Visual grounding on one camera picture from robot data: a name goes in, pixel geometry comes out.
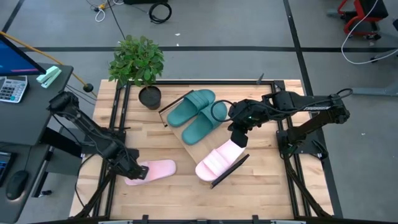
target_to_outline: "green plant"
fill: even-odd
[[[119,80],[125,85],[133,80],[137,86],[150,86],[156,81],[156,75],[162,76],[163,52],[159,45],[144,36],[138,40],[131,35],[120,41],[115,50],[114,60],[109,64],[109,80]]]

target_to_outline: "potted plant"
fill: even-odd
[[[138,40],[131,35],[120,41],[120,48],[114,53],[114,60],[109,64],[109,80],[118,80],[125,85],[129,80],[138,87],[145,86],[139,92],[139,101],[150,110],[160,106],[162,94],[156,86],[156,75],[162,76],[163,52],[157,44],[144,36]]]

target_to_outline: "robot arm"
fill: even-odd
[[[94,143],[98,154],[108,162],[111,171],[129,179],[145,179],[148,167],[139,166],[137,149],[127,149],[114,133],[99,127],[79,109],[78,98],[70,92],[62,92],[50,100],[47,108],[52,114],[71,121]]]
[[[349,118],[349,111],[341,99],[350,93],[345,96],[340,96],[339,93],[330,96],[300,96],[291,91],[280,91],[262,96],[262,101],[245,99],[232,103],[228,111],[229,120],[232,121],[228,127],[232,131],[231,140],[240,147],[246,147],[246,134],[253,127],[260,128],[268,121],[281,121],[300,111],[319,113],[303,125],[289,128],[285,140],[287,144],[294,145],[304,140],[307,134],[326,124],[343,124]]]

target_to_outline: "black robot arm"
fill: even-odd
[[[71,121],[86,134],[96,147],[98,154],[108,162],[110,171],[129,179],[145,179],[148,167],[137,163],[137,149],[127,149],[111,131],[99,127],[79,109],[78,98],[70,92],[61,92],[50,100],[47,108],[52,114]]]
[[[281,121],[301,111],[319,113],[303,125],[289,128],[285,137],[287,144],[297,144],[304,140],[307,134],[326,124],[343,124],[349,118],[349,111],[341,99],[350,93],[345,96],[340,96],[339,93],[330,96],[300,96],[282,90],[262,96],[262,101],[245,99],[233,103],[228,111],[230,119],[226,120],[232,121],[228,127],[228,130],[233,132],[231,140],[240,147],[246,147],[246,133],[253,127],[261,127],[268,121]]]
[[[347,95],[340,96],[343,91],[349,91]],[[330,123],[343,124],[349,118],[349,111],[345,108],[344,97],[352,94],[351,89],[344,89],[330,96],[300,96],[290,91],[280,91],[262,96],[262,101],[245,99],[237,103],[220,100],[213,104],[211,114],[219,122],[232,121],[228,130],[232,131],[231,140],[240,147],[246,147],[248,137],[246,134],[253,127],[261,127],[268,121],[282,121],[300,111],[319,112],[312,119],[298,127],[291,127],[286,131],[277,132],[277,139],[281,158],[285,162],[287,174],[296,183],[302,195],[319,217],[330,217],[317,201],[312,197],[303,182],[300,180],[290,163],[290,155],[304,142],[308,134]],[[213,114],[213,107],[217,103],[227,102],[231,104],[227,120],[218,120]]]

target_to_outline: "red chair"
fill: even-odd
[[[374,6],[376,0],[354,0],[355,11],[345,12],[341,9],[347,3],[348,0],[343,0],[343,2],[338,7],[338,14],[341,15],[341,18],[346,21],[346,25],[344,27],[344,32],[349,34],[351,29],[356,25],[357,22],[365,18],[365,16],[369,13],[369,11]],[[373,9],[372,13],[363,21],[366,21],[370,24],[370,27],[365,30],[359,30],[358,26],[351,34],[352,35],[363,35],[366,36],[368,39],[380,39],[380,35],[377,33],[379,32],[379,28],[376,22],[385,19],[388,16],[388,12],[386,6],[384,5],[383,0],[379,0]]]

